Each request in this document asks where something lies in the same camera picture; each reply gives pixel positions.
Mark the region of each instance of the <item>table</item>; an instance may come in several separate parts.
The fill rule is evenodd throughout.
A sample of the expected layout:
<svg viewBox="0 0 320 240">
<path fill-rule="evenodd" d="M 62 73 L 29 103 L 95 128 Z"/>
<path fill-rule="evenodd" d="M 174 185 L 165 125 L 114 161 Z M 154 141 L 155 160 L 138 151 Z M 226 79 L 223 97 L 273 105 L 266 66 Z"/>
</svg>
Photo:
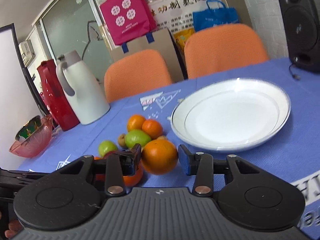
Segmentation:
<svg viewBox="0 0 320 240">
<path fill-rule="evenodd" d="M 45 152 L 27 159 L 21 170 L 52 172 L 82 155 L 98 155 L 103 140 L 117 141 L 126 133 L 126 123 L 132 114 L 157 119 L 168 139 L 176 146 L 183 143 L 170 127 L 170 115 L 180 100 L 190 93 L 213 82 L 237 77 L 253 77 L 271 81 L 282 87 L 290 96 L 292 110 L 285 126 L 265 144 L 238 155 L 268 172 L 297 186 L 304 194 L 306 209 L 299 227 L 313 239 L 320 237 L 320 75 L 303 70 L 292 70 L 301 76 L 295 80 L 289 73 L 289 59 L 270 60 L 197 79 L 186 80 L 153 91 L 112 102 L 110 111 L 96 122 L 60 132 Z M 192 151 L 200 151 L 190 145 Z M 211 153 L 214 158 L 226 155 Z M 156 176 L 145 174 L 140 186 L 189 187 L 194 176 L 183 174 L 178 164 L 170 173 Z M 214 189 L 224 186 L 222 175 L 214 176 Z"/>
</svg>

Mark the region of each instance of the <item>white plate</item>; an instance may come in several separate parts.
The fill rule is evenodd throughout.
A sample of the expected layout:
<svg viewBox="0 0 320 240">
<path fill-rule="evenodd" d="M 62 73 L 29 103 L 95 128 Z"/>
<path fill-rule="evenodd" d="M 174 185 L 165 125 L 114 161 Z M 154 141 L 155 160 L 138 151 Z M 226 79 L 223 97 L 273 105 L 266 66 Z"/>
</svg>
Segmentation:
<svg viewBox="0 0 320 240">
<path fill-rule="evenodd" d="M 237 78 L 204 87 L 172 112 L 173 132 L 207 150 L 243 151 L 274 136 L 288 120 L 291 103 L 277 85 Z"/>
</svg>

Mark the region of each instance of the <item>plate rim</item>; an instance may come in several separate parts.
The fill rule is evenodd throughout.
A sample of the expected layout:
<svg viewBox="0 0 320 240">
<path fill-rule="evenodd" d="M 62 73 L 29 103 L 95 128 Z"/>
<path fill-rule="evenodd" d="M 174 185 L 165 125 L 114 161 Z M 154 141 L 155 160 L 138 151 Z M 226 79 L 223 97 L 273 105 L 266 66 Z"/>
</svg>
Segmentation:
<svg viewBox="0 0 320 240">
<path fill-rule="evenodd" d="M 282 92 L 287 100 L 287 105 L 288 105 L 288 112 L 287 112 L 287 115 L 285 117 L 285 119 L 283 120 L 283 122 L 281 123 L 281 125 L 276 129 L 274 130 L 272 133 L 269 133 L 268 135 L 264 136 L 263 138 L 259 139 L 259 140 L 256 140 L 256 141 L 253 141 L 252 143 L 248 143 L 246 145 L 243 145 L 242 147 L 239 147 L 239 146 L 236 146 L 236 147 L 224 147 L 224 146 L 214 146 L 214 147 L 210 147 L 209 145 L 204 145 L 204 144 L 201 144 L 201 143 L 198 143 L 196 141 L 193 141 L 191 140 L 190 138 L 186 138 L 184 135 L 182 135 L 173 125 L 173 115 L 174 115 L 174 112 L 176 111 L 176 109 L 181 105 L 181 103 L 186 100 L 188 97 L 192 96 L 193 94 L 203 90 L 203 89 L 206 89 L 210 86 L 214 86 L 214 85 L 217 85 L 219 83 L 224 83 L 224 82 L 231 82 L 231 81 L 235 81 L 235 80 L 244 80 L 244 81 L 259 81 L 259 82 L 263 82 L 263 83 L 266 83 L 268 85 L 272 85 L 274 87 L 276 87 L 280 92 Z M 191 94 L 189 94 L 186 98 L 184 98 L 183 101 L 181 101 L 180 103 L 178 103 L 175 108 L 173 109 L 172 113 L 171 113 L 171 119 L 170 119 L 170 126 L 171 126 L 171 129 L 173 130 L 173 132 L 175 133 L 175 135 L 181 139 L 182 141 L 194 146 L 194 147 L 199 147 L 199 148 L 202 148 L 202 149 L 206 149 L 206 150 L 211 150 L 211 151 L 217 151 L 217 152 L 226 152 L 226 151 L 244 151 L 244 150 L 247 150 L 247 149 L 251 149 L 253 147 L 256 147 L 256 146 L 259 146 L 261 144 L 263 144 L 264 142 L 268 141 L 269 139 L 271 139 L 274 135 L 276 135 L 276 133 L 278 133 L 281 128 L 285 125 L 285 123 L 287 122 L 287 120 L 289 119 L 289 116 L 290 116 L 290 113 L 291 113 L 291 100 L 290 100 L 290 97 L 288 95 L 288 93 L 280 86 L 278 86 L 277 84 L 271 82 L 271 81 L 267 81 L 265 79 L 260 79 L 260 78 L 231 78 L 231 79 L 225 79 L 225 80 L 221 80 L 221 81 L 218 81 L 218 82 L 214 82 L 214 83 L 211 83 L 207 86 L 204 86 L 194 92 L 192 92 Z"/>
</svg>

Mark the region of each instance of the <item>white thermos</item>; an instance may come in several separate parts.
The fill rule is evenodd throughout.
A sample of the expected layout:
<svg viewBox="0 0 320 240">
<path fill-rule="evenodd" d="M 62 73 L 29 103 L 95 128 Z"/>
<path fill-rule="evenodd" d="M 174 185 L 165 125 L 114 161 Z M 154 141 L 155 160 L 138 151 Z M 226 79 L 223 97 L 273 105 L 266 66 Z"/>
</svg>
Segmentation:
<svg viewBox="0 0 320 240">
<path fill-rule="evenodd" d="M 58 80 L 81 124 L 89 124 L 104 114 L 110 105 L 88 66 L 74 50 L 58 58 Z"/>
</svg>

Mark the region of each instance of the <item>yellow bag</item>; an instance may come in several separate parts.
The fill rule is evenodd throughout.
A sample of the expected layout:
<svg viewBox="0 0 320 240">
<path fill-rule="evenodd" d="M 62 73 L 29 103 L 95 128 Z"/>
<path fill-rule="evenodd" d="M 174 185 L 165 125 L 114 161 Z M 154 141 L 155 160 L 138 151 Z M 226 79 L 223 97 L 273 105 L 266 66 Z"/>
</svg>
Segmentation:
<svg viewBox="0 0 320 240">
<path fill-rule="evenodd" d="M 173 35 L 177 45 L 181 48 L 182 51 L 184 51 L 184 46 L 186 45 L 186 42 L 188 38 L 195 33 L 194 28 L 182 30 L 180 32 L 177 32 Z"/>
</svg>

